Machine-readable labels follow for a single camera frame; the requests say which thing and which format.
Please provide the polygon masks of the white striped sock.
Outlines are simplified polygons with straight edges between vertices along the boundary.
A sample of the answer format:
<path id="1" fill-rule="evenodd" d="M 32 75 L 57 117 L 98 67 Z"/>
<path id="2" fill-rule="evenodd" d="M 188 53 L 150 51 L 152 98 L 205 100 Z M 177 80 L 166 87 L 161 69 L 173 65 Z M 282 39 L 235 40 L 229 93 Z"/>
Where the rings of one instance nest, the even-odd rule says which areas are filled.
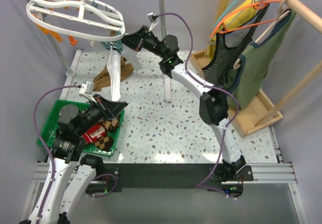
<path id="1" fill-rule="evenodd" d="M 110 50 L 107 70 L 110 75 L 111 82 L 111 100 L 118 102 L 121 100 L 121 54 L 117 50 Z"/>
<path id="2" fill-rule="evenodd" d="M 142 65 L 139 62 L 136 52 L 127 47 L 126 45 L 123 45 L 123 51 L 121 53 L 121 56 L 131 63 L 135 71 L 139 71 L 142 69 Z"/>

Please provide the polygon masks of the red christmas sock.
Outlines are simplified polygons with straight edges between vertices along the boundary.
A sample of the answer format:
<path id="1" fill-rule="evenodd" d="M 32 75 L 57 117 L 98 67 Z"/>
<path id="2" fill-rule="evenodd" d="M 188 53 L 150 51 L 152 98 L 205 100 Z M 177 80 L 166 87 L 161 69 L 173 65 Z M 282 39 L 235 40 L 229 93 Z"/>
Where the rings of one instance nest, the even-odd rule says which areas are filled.
<path id="1" fill-rule="evenodd" d="M 82 137 L 87 143 L 94 143 L 106 134 L 106 130 L 100 124 L 96 124 L 88 129 Z"/>

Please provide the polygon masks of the brown argyle sock front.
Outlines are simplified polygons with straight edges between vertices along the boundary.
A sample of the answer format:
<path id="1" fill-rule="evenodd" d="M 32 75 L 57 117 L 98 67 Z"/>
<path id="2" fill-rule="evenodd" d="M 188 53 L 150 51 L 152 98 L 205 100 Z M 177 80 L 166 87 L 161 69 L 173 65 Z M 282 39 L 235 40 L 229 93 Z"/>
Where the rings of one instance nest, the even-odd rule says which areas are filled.
<path id="1" fill-rule="evenodd" d="M 114 144 L 114 139 L 109 136 L 105 136 L 94 142 L 94 146 L 100 150 L 108 152 L 112 145 Z"/>

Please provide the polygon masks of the brown argyle sock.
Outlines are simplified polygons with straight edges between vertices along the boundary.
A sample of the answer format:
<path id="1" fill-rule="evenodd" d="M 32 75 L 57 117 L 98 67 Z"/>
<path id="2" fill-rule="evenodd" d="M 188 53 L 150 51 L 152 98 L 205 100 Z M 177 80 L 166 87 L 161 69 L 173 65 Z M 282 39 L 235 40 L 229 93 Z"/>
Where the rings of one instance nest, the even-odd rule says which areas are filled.
<path id="1" fill-rule="evenodd" d="M 94 146 L 100 150 L 108 152 L 112 145 L 114 144 L 114 139 L 109 136 L 105 136 L 94 142 Z"/>
<path id="2" fill-rule="evenodd" d="M 114 118 L 113 120 L 102 120 L 100 122 L 100 125 L 107 131 L 107 132 L 112 132 L 116 131 L 117 128 L 120 125 L 120 116 L 117 118 Z"/>

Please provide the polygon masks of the brown argyle sock back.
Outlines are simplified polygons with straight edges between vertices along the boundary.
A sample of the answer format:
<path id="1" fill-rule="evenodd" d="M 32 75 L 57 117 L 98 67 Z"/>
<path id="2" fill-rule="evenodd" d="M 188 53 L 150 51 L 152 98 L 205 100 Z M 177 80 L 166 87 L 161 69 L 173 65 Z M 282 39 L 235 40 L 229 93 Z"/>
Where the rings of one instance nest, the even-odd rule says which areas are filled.
<path id="1" fill-rule="evenodd" d="M 107 131 L 107 132 L 112 132 L 116 131 L 117 128 L 120 125 L 120 116 L 117 118 L 114 118 L 113 120 L 102 120 L 100 122 L 100 125 Z"/>

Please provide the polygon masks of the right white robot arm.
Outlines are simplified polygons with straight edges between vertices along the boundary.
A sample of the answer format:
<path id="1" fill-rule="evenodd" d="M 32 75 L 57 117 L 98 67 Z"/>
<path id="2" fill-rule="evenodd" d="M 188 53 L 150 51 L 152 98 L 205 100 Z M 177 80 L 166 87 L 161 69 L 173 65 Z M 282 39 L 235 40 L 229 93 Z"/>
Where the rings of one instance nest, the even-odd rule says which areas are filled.
<path id="1" fill-rule="evenodd" d="M 121 42 L 135 52 L 145 49 L 159 56 L 162 73 L 181 83 L 199 99 L 199 116 L 212 128 L 220 143 L 222 163 L 216 164 L 213 172 L 236 180 L 242 174 L 246 161 L 234 139 L 226 135 L 230 125 L 226 99 L 229 93 L 203 82 L 199 76 L 187 69 L 178 56 L 178 39 L 174 35 L 166 35 L 163 40 L 159 40 L 147 26 L 142 26 L 137 32 L 126 34 Z"/>

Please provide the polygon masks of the white round clip hanger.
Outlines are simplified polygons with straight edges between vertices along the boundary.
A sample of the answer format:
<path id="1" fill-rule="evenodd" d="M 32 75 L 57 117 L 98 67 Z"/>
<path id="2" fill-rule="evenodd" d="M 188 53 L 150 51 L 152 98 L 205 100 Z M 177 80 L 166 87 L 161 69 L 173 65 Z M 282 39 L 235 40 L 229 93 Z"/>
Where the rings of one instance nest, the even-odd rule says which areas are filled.
<path id="1" fill-rule="evenodd" d="M 123 15 L 99 0 L 29 0 L 28 18 L 46 35 L 75 46 L 80 39 L 115 42 L 125 36 Z"/>

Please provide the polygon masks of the orange clothes hanger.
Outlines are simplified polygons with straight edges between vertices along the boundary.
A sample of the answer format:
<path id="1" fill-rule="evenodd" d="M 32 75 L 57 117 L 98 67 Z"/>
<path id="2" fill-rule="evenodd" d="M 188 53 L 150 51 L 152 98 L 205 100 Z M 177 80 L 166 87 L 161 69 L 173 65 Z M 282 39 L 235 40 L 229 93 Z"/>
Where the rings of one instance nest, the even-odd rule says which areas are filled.
<path id="1" fill-rule="evenodd" d="M 252 19 L 260 9 L 271 3 L 279 3 L 280 0 L 235 0 L 214 22 L 209 34 L 209 40 L 213 41 L 216 33 L 232 32 L 238 28 L 243 28 L 250 19 Z"/>

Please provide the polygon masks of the wooden clothes hanger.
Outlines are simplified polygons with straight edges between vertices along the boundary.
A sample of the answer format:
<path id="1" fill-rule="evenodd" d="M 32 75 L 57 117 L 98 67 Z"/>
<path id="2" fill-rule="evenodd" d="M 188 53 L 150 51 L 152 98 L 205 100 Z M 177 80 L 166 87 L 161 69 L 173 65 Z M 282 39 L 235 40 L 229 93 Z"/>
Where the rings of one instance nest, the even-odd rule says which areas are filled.
<path id="1" fill-rule="evenodd" d="M 253 19 L 244 25 L 243 28 L 265 24 L 261 18 L 265 15 L 266 9 L 261 9 Z M 276 18 L 269 21 L 270 26 L 245 48 L 233 65 L 233 69 L 244 69 L 247 75 L 252 72 L 267 73 L 274 55 L 280 47 L 295 13 L 291 9 L 282 9 L 280 6 Z"/>

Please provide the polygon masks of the green plastic tray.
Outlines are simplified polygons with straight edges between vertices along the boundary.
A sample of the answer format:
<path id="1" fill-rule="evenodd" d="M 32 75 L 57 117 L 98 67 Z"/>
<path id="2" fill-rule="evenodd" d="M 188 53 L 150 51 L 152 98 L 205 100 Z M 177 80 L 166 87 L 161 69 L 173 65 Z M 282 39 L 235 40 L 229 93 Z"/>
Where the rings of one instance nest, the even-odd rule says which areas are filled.
<path id="1" fill-rule="evenodd" d="M 90 106 L 89 103 L 81 103 L 81 102 L 67 101 L 67 100 L 57 100 L 54 103 L 51 109 L 51 112 L 49 113 L 48 118 L 41 130 L 41 136 L 49 148 L 52 147 L 53 141 L 55 140 L 55 137 L 56 137 L 55 133 L 58 128 L 57 121 L 59 119 L 59 111 L 61 108 L 69 104 L 76 105 L 80 111 L 88 109 Z M 123 122 L 124 114 L 125 114 L 125 110 L 123 110 L 119 115 L 119 126 L 116 128 L 116 130 L 114 131 L 109 130 L 109 132 L 107 133 L 107 137 L 109 138 L 109 141 L 112 143 L 108 151 L 101 150 L 94 143 L 89 143 L 85 146 L 83 152 L 87 154 L 93 154 L 93 155 L 97 154 L 104 157 L 112 156 L 114 154 L 114 151 L 117 145 L 117 139 L 121 131 L 121 124 Z"/>

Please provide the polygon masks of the black striped tank top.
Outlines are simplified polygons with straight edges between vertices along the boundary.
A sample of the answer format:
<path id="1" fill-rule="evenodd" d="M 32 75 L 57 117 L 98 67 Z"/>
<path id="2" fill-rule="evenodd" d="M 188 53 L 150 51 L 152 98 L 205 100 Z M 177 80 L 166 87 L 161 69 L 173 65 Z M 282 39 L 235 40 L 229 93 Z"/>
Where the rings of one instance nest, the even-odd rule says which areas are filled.
<path id="1" fill-rule="evenodd" d="M 207 82 L 217 86 L 226 82 L 226 73 L 251 43 L 257 26 L 236 30 L 230 33 L 216 33 L 215 52 L 210 63 L 202 68 Z"/>

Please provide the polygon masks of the yellow shirt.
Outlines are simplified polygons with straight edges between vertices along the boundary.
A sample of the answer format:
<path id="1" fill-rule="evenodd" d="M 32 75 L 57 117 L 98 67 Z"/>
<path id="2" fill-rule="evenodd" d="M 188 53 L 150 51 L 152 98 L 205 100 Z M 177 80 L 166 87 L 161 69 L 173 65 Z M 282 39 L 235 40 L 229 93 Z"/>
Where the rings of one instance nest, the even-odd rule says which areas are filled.
<path id="1" fill-rule="evenodd" d="M 240 4 L 237 8 L 235 8 L 236 10 L 239 8 L 243 8 L 245 6 L 248 6 L 250 4 L 256 3 L 260 0 L 245 0 L 242 4 Z M 230 17 L 228 17 L 224 23 L 226 25 L 226 28 L 228 30 L 237 28 L 237 27 L 241 27 L 244 24 L 248 23 L 251 19 L 253 19 L 255 17 L 255 15 L 257 14 L 257 10 L 255 10 L 253 7 L 249 7 L 247 9 L 244 9 L 242 11 L 239 11 L 233 15 L 231 15 Z M 209 41 L 209 45 L 207 47 L 207 57 L 209 59 L 212 59 L 215 53 L 215 49 L 216 49 L 216 35 L 214 35 L 210 41 Z"/>

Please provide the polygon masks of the green tank top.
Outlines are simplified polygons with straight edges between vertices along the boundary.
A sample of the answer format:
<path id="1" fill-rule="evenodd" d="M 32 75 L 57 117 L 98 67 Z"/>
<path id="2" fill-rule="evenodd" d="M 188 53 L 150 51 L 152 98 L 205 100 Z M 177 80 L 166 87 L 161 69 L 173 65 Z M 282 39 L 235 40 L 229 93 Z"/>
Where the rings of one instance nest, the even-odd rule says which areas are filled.
<path id="1" fill-rule="evenodd" d="M 242 72 L 239 72 L 238 69 L 228 70 L 227 87 L 231 86 L 236 78 L 239 78 L 239 84 L 232 92 L 238 103 L 231 97 L 227 97 L 230 109 L 235 110 L 237 107 L 241 110 L 245 109 L 262 87 L 270 64 L 296 16 L 296 13 L 291 9 L 287 9 L 285 13 L 286 17 L 276 23 L 264 40 L 259 43 L 252 42 L 239 56 Z"/>

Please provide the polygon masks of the wooden clothes rack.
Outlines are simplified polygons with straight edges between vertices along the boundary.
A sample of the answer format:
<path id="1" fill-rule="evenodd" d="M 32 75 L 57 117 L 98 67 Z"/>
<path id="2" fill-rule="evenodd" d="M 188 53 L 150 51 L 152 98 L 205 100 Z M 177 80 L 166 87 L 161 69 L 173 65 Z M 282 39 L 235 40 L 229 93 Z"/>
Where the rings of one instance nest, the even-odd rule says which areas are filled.
<path id="1" fill-rule="evenodd" d="M 321 34 L 321 17 L 305 6 L 300 0 L 280 0 L 284 9 L 291 9 L 296 16 L 288 29 L 284 40 L 279 47 L 262 87 L 243 110 L 229 109 L 229 119 L 240 137 L 257 133 L 282 120 L 282 109 L 289 108 L 292 101 L 299 101 L 299 94 L 305 90 L 317 76 L 321 76 L 321 62 L 310 67 L 303 77 L 298 77 L 296 71 L 305 66 L 310 59 L 311 52 L 317 52 L 319 46 L 310 46 L 309 33 L 301 26 L 306 22 L 313 27 L 313 36 Z M 265 31 L 270 20 L 261 27 Z M 257 32 L 253 39 L 256 40 L 263 32 Z"/>

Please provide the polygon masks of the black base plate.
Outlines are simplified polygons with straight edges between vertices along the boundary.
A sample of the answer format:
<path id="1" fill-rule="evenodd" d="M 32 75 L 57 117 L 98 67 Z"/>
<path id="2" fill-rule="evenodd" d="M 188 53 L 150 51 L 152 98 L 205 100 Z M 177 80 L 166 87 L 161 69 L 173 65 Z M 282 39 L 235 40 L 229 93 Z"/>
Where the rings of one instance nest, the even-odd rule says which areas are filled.
<path id="1" fill-rule="evenodd" d="M 214 164 L 104 164 L 105 173 L 117 179 L 115 192 L 124 188 L 193 189 L 211 173 Z M 220 188 L 222 184 L 253 181 L 253 170 L 246 165 L 237 174 L 219 164 L 203 186 Z"/>

